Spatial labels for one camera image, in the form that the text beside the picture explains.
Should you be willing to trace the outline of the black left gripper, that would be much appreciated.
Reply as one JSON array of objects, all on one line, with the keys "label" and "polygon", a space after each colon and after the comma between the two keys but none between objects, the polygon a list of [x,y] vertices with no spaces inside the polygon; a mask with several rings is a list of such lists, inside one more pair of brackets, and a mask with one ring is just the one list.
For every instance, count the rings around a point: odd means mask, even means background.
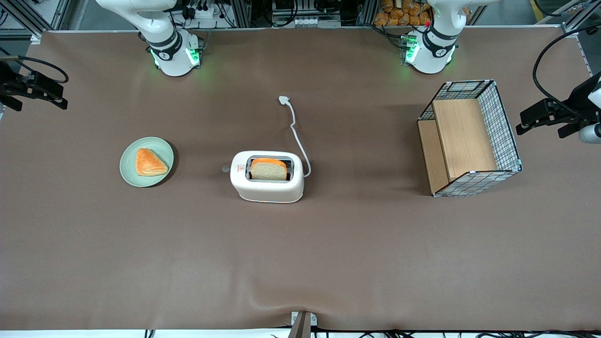
[{"label": "black left gripper", "polygon": [[[598,122],[601,108],[600,76],[601,73],[598,72],[575,86],[563,101],[552,97],[550,99],[580,120]],[[520,113],[520,124],[516,126],[517,135],[524,135],[534,128],[549,125],[552,115],[552,109],[549,108],[550,99],[541,99]]]}]

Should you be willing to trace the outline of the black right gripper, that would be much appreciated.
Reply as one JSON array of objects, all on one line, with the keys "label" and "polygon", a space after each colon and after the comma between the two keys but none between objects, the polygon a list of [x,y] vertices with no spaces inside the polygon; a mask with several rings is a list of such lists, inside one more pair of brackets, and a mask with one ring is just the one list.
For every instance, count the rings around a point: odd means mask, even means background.
[{"label": "black right gripper", "polygon": [[63,98],[61,84],[35,70],[27,76],[20,75],[13,71],[7,62],[0,62],[0,100],[5,107],[21,111],[23,103],[15,96],[39,99],[38,92],[41,92],[41,99],[62,110],[67,109],[68,100]]}]

